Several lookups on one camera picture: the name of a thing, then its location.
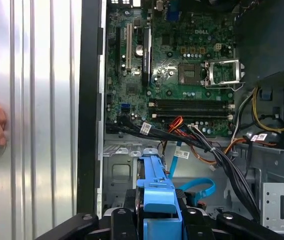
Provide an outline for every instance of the black wire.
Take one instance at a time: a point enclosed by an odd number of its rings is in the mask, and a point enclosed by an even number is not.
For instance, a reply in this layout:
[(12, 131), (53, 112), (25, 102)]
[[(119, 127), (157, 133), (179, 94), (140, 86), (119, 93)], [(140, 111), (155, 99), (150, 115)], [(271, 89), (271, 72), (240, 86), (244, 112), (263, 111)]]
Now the black wire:
[(189, 131), (200, 141), (206, 148), (210, 149), (210, 152), (213, 153), (218, 165), (222, 166), (225, 174), (228, 176), (232, 188), (241, 201), (241, 203), (247, 208), (252, 217), (255, 220), (259, 220), (259, 209), (254, 200), (253, 193), (243, 176), (242, 172), (238, 169), (237, 166), (221, 151), (220, 149), (213, 148), (210, 143), (207, 141), (203, 134), (196, 133), (194, 130), (189, 129)]

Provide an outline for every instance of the cable bundle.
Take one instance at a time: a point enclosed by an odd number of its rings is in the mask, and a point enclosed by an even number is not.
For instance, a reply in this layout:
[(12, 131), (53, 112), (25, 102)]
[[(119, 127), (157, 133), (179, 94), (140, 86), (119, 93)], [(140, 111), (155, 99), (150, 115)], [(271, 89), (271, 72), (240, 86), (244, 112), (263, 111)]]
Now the cable bundle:
[[(137, 125), (134, 125), (127, 116), (122, 116), (120, 118), (120, 123), (122, 126), (110, 124), (107, 125), (107, 128), (110, 130), (117, 130), (123, 133), (128, 133), (136, 137), (151, 139), (151, 140), (160, 140), (160, 141), (175, 141), (183, 142), (187, 145), (193, 147), (204, 149), (205, 151), (211, 152), (214, 155), (215, 162), (212, 164), (218, 164), (223, 167), (225, 174), (230, 179), (231, 185), (234, 189), (236, 196), (242, 202), (242, 204), (247, 208), (252, 217), (259, 221), (259, 209), (255, 203), (254, 196), (250, 189), (250, 186), (245, 180), (243, 173), (239, 170), (237, 166), (229, 159), (226, 154), (219, 149), (214, 147), (206, 137), (197, 129), (191, 129), (185, 124), (181, 124), (181, 119), (179, 121), (174, 121), (172, 126), (170, 126), (171, 132), (165, 132), (157, 128), (151, 127), (149, 134), (144, 135), (140, 133), (141, 128)], [(186, 131), (182, 131), (179, 128), (183, 126)], [(225, 152), (231, 149), (233, 145), (230, 145)]]

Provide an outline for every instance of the aluminum side panel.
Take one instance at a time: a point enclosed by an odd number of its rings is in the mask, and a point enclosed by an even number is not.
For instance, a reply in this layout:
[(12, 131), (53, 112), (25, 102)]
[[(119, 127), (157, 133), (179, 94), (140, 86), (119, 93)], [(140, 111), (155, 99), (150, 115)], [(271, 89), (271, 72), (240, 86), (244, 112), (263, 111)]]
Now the aluminum side panel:
[(0, 240), (76, 213), (81, 1), (0, 0)]

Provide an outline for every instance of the chip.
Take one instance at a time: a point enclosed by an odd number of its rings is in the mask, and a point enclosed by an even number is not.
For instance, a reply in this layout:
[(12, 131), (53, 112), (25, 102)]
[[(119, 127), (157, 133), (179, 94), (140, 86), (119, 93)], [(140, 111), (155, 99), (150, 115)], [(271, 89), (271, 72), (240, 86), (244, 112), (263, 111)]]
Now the chip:
[(201, 65), (182, 63), (178, 66), (178, 83), (181, 85), (201, 85)]
[(170, 34), (162, 34), (162, 45), (170, 46)]
[(138, 93), (138, 85), (136, 83), (126, 84), (126, 94), (127, 95), (136, 95)]
[(134, 26), (139, 27), (140, 25), (141, 25), (141, 19), (140, 18), (134, 19)]

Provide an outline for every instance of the pci slot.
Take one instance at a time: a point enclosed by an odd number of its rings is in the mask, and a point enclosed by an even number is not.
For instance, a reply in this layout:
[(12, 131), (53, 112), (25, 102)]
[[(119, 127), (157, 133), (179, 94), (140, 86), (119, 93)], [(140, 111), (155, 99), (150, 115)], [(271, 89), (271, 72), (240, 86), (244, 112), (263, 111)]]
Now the pci slot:
[(128, 23), (126, 25), (126, 70), (128, 71), (132, 68), (132, 34), (133, 25)]

